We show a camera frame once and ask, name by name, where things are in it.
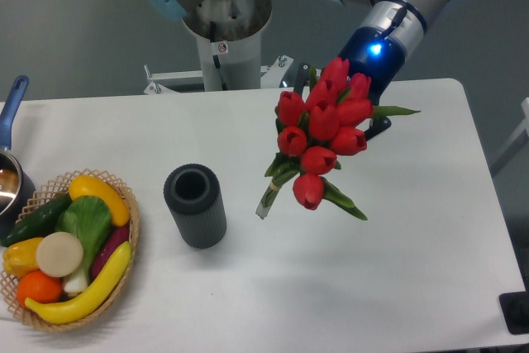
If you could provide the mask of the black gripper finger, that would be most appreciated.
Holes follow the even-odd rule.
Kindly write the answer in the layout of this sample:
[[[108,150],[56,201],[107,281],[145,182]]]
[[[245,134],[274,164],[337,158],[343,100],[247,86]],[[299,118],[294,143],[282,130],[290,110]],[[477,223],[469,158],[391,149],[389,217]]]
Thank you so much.
[[[388,117],[374,118],[370,121],[369,128],[365,130],[365,139],[370,141],[376,136],[387,131],[392,126],[392,122]]]
[[[310,64],[300,63],[298,66],[296,78],[293,85],[293,91],[295,93],[302,93],[305,85],[310,79]]]

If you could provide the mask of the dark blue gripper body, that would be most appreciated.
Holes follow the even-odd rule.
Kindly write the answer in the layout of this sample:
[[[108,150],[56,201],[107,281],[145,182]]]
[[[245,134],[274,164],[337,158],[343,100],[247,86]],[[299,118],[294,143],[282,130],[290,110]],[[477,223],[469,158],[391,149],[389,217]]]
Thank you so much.
[[[362,73],[371,78],[368,99],[379,105],[381,96],[405,63],[404,49],[391,37],[381,37],[372,27],[361,27],[338,54],[349,60],[349,76]]]

